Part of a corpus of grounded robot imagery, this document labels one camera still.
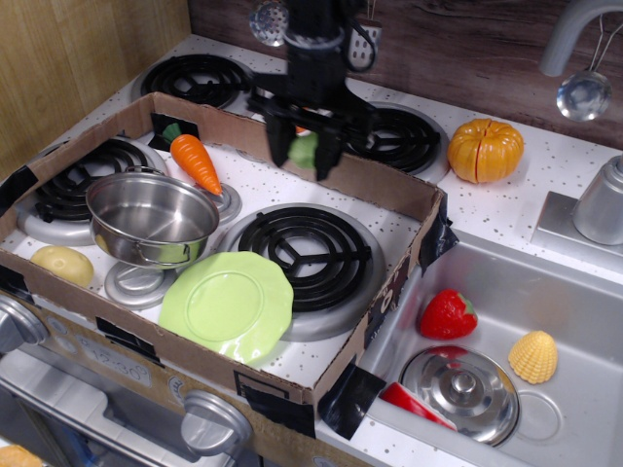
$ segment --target ladle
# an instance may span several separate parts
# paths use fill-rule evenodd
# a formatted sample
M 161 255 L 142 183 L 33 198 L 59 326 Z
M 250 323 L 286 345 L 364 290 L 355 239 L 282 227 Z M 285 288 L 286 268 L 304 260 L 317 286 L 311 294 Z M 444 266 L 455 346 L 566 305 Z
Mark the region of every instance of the ladle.
M 604 38 L 603 16 L 600 16 L 600 40 L 595 48 L 591 66 L 586 70 L 573 73 L 558 88 L 556 103 L 561 113 L 575 122 L 588 122 L 596 119 L 607 108 L 612 98 L 612 85 L 608 78 L 597 70 L 602 64 L 605 52 L 614 35 L 623 27 L 619 25 L 609 36 L 604 51 L 597 60 L 602 39 Z

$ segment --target wooden backsplash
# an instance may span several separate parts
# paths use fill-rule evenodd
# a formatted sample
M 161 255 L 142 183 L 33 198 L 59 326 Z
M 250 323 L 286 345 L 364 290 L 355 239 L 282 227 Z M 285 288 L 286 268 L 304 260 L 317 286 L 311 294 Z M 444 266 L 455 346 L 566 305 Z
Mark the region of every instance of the wooden backsplash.
M 599 20 L 580 36 L 563 76 L 538 71 L 543 49 L 565 0 L 378 0 L 374 19 L 383 34 L 375 67 L 357 79 L 484 112 L 623 150 L 623 33 L 600 67 L 612 82 L 605 114 L 590 123 L 564 118 L 556 91 L 586 68 L 599 39 Z M 189 0 L 195 34 L 264 54 L 283 48 L 257 42 L 248 26 L 254 1 Z M 604 16 L 606 32 L 623 20 Z
M 0 180 L 189 34 L 186 0 L 3 1 Z

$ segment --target sink basin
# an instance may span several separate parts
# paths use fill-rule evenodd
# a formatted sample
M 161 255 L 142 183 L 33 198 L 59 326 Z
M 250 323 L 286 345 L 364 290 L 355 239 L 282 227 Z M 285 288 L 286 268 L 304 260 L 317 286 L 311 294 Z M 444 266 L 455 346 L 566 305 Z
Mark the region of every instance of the sink basin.
M 623 286 L 502 247 L 467 233 L 421 276 L 409 278 L 400 304 L 359 366 L 387 383 L 433 345 L 456 344 L 494 360 L 520 400 L 513 435 L 490 447 L 377 399 L 369 416 L 473 465 L 623 465 Z M 479 317 L 468 337 L 433 341 L 416 331 L 427 303 L 459 290 Z M 550 334 L 558 369 L 532 385 L 508 364 L 512 345 L 529 331 Z

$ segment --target faucet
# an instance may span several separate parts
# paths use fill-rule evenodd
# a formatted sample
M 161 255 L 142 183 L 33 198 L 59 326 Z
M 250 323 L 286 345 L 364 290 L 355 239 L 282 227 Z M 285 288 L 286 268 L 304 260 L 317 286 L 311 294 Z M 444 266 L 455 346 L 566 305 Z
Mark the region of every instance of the faucet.
M 556 22 L 539 70 L 560 76 L 582 29 L 613 12 L 623 12 L 623 0 L 572 0 Z M 580 199 L 550 192 L 532 243 L 623 271 L 623 155 L 601 167 Z
M 623 0 L 572 0 L 559 16 L 538 65 L 547 76 L 560 76 L 584 27 L 599 15 L 623 12 Z

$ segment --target sink drain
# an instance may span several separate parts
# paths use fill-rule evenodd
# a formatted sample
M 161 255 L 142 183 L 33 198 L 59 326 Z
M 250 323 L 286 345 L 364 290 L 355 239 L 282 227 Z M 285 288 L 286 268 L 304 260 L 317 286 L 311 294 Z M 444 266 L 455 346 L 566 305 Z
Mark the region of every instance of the sink drain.
M 562 415 L 550 400 L 536 392 L 519 393 L 522 416 L 517 436 L 525 441 L 542 443 L 556 436 L 561 429 Z

